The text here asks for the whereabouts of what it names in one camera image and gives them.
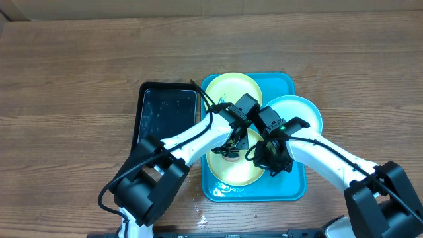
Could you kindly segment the green and orange sponge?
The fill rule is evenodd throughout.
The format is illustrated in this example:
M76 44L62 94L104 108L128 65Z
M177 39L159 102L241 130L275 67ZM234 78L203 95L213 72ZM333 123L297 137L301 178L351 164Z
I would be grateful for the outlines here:
M222 156L222 158L230 163L234 163L240 160L239 154L229 154L228 156Z

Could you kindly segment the light blue plate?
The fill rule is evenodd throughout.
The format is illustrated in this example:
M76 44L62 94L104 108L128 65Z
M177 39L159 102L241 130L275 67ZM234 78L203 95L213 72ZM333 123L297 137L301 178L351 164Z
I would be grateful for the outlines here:
M284 95L271 100L267 106L276 111L285 121L298 117L308 122L317 133L321 134L323 131L323 118L319 109L306 98Z

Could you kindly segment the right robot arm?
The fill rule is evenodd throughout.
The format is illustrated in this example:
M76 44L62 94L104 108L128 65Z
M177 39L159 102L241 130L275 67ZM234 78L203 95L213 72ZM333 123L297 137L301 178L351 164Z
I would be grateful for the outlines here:
M422 203L405 171L388 161L378 165L348 153L298 117L282 120L269 106L251 116L264 138L255 146L254 165L276 175L302 163L344 195L348 215L322 229L324 237L417 237Z

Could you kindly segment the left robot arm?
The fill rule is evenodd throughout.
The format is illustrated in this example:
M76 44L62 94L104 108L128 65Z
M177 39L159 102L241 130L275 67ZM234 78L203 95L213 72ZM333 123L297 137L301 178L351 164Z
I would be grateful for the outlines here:
M235 104L210 105L203 120L176 136L143 138L98 196L103 210L122 218L117 236L151 237L191 165L213 149L236 152L259 110L258 101L244 94Z

